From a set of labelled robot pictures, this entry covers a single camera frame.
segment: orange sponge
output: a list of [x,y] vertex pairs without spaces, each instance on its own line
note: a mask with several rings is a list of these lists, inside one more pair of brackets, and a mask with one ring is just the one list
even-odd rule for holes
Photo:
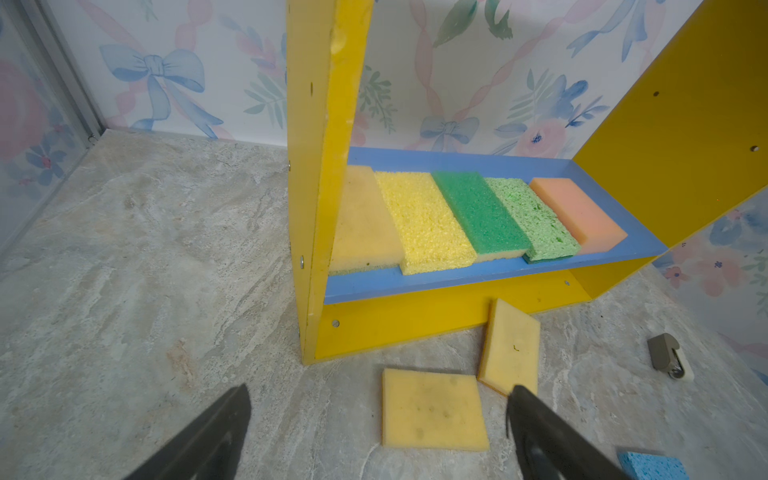
[[531,189],[579,242],[578,255],[608,252],[627,238],[627,232],[570,178],[534,178]]

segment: yellow shelving unit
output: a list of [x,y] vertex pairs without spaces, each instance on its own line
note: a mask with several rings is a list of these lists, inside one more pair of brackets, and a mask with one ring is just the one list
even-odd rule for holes
[[[325,305],[372,8],[288,1],[290,242],[305,363],[482,325],[495,297],[528,313],[589,301],[654,259]],[[764,25],[761,0],[704,0],[574,159],[668,247],[768,184]]]

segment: green sponge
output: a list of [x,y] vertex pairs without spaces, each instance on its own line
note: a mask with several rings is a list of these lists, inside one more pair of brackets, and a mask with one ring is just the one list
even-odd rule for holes
[[485,181],[531,239],[525,261],[535,263],[572,257],[581,249],[554,211],[523,180],[486,178]]
[[531,248],[531,241],[480,174],[438,171],[432,178],[478,253],[476,263],[520,257]]

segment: floral wallpaper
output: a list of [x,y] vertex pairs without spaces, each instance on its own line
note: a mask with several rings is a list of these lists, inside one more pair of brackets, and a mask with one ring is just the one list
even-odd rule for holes
[[0,6],[0,252],[84,153]]
[[[377,0],[352,143],[573,157],[700,2]],[[110,127],[286,143],[284,0],[49,3]]]
[[654,262],[768,385],[768,189]]

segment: green scouring pad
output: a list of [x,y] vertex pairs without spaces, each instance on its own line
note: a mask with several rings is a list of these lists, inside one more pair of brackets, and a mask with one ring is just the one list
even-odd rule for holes
[[476,263],[520,257],[531,248],[531,241],[480,174],[437,171],[432,178],[478,253]]
[[558,216],[519,178],[486,178],[512,218],[531,239],[525,261],[537,263],[572,257],[581,249]]

